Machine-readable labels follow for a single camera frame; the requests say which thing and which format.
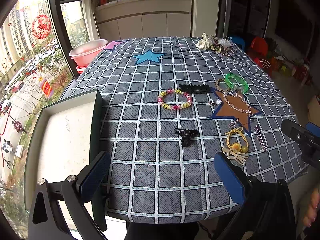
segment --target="green plastic bangle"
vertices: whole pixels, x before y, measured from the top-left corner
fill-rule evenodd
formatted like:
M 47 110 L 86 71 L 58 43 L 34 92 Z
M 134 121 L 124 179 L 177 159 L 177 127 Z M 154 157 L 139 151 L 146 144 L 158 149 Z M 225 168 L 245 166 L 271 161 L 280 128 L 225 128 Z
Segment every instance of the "green plastic bangle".
M 243 77 L 240 77 L 240 76 L 232 74 L 232 73 L 229 73 L 229 74 L 227 74 L 225 76 L 225 78 L 224 78 L 225 83 L 227 84 L 228 87 L 233 89 L 234 84 L 229 80 L 229 78 L 233 78 L 233 79 L 237 80 L 238 83 L 243 86 L 242 87 L 242 93 L 246 93 L 248 91 L 249 86 L 248 86 L 247 82 L 244 80 Z

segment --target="red paper cutting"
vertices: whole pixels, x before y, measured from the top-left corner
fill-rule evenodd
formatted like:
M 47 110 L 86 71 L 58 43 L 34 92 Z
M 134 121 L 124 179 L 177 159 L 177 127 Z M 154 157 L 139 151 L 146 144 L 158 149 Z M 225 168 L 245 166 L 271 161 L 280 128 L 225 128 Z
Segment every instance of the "red paper cutting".
M 47 15 L 40 14 L 32 22 L 32 34 L 37 39 L 45 39 L 51 30 L 51 21 Z

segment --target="white cabinet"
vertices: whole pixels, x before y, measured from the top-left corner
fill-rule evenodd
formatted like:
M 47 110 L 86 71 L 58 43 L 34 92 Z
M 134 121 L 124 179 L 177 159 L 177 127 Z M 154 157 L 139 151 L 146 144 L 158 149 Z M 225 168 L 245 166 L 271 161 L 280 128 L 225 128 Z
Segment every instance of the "white cabinet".
M 167 36 L 167 14 L 143 14 L 141 19 L 144 38 Z
M 95 11 L 108 41 L 191 34 L 192 0 L 119 0 Z
M 121 39 L 143 37 L 141 15 L 125 17 L 117 21 Z
M 120 40 L 118 21 L 113 20 L 99 24 L 100 38 L 110 41 Z
M 167 35 L 190 37 L 191 14 L 167 13 Z

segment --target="fabric flower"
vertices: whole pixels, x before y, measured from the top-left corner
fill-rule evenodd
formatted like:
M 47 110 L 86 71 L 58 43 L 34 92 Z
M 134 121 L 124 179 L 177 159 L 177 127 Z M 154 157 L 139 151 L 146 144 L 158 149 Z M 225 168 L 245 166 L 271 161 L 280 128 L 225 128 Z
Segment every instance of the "fabric flower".
M 203 33 L 202 39 L 197 42 L 196 47 L 199 49 L 207 50 L 212 44 L 212 40 L 208 38 L 208 35 L 206 33 Z

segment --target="human hand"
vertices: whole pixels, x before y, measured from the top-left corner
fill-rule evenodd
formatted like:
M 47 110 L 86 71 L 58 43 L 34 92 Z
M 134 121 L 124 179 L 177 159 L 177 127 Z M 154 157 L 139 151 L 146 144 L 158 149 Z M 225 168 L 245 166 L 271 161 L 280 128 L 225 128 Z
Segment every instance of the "human hand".
M 306 227 L 311 227 L 311 223 L 316 220 L 317 206 L 320 202 L 320 194 L 317 188 L 315 188 L 311 194 L 311 203 L 309 204 L 306 215 L 303 218 L 303 224 Z

